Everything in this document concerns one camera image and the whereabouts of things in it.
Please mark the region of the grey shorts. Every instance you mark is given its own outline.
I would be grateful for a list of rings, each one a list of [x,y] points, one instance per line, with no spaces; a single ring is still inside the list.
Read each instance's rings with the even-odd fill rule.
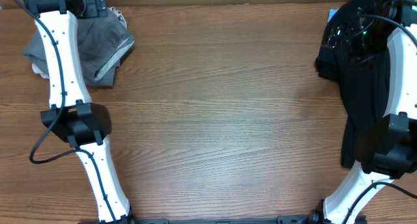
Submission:
[[[87,86],[113,87],[121,60],[134,45],[120,10],[108,8],[105,18],[78,20],[78,51]]]

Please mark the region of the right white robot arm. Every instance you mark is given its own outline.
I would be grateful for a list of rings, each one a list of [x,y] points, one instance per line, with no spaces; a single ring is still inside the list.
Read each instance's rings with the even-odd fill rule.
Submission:
[[[365,223],[363,207],[416,170],[416,0],[350,0],[323,33],[315,67],[339,85],[349,173],[306,223]]]

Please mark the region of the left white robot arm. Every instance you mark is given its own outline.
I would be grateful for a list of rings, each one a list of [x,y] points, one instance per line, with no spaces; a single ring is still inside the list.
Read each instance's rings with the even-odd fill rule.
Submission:
[[[81,160],[96,199],[99,223],[134,223],[111,157],[109,111],[91,100],[77,45],[78,20],[105,18],[106,0],[24,3],[41,35],[50,77],[50,108],[41,112],[42,123]]]

